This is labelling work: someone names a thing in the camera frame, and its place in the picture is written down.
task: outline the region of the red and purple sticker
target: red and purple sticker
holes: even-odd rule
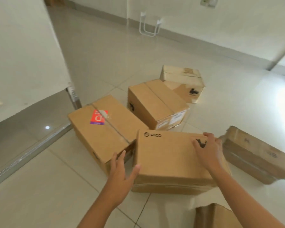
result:
[[[94,110],[90,124],[104,125],[105,119],[108,116],[107,110]]]

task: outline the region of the brown cardboard box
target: brown cardboard box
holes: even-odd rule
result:
[[[198,195],[216,186],[199,163],[190,137],[205,144],[202,134],[139,130],[133,165],[141,164],[133,192]],[[224,168],[228,164],[222,157]]]
[[[187,103],[197,103],[205,87],[200,72],[190,68],[164,65],[160,80]]]
[[[182,122],[189,106],[156,79],[129,87],[128,108],[150,129],[168,130]]]
[[[77,137],[106,173],[114,152],[126,150],[129,159],[138,130],[148,127],[111,95],[68,115]]]
[[[264,184],[285,179],[285,153],[230,126],[221,136],[226,160]]]
[[[243,228],[231,210],[212,203],[196,208],[194,228]]]

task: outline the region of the electrical outlet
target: electrical outlet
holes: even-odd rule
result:
[[[218,0],[201,0],[201,5],[206,7],[215,8]]]

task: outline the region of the person's hand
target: person's hand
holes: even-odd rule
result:
[[[194,146],[195,152],[203,165],[210,173],[213,171],[222,170],[221,159],[223,156],[222,141],[214,137],[212,133],[203,133],[208,137],[204,148],[201,148],[198,141],[191,137],[191,142]]]
[[[105,198],[106,202],[112,206],[112,209],[123,202],[140,171],[140,165],[136,165],[130,176],[126,179],[124,165],[125,150],[119,156],[118,160],[116,160],[116,157],[117,154],[114,153],[111,159],[110,175],[99,195]]]

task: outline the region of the person's left hand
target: person's left hand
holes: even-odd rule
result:
[[[126,179],[124,165],[125,150],[119,156],[118,160],[116,160],[116,157],[117,154],[114,153],[111,159],[110,175],[99,195],[100,197],[104,197],[106,202],[112,205],[112,209],[115,209],[123,202],[140,171],[140,165],[136,165],[131,175]]]

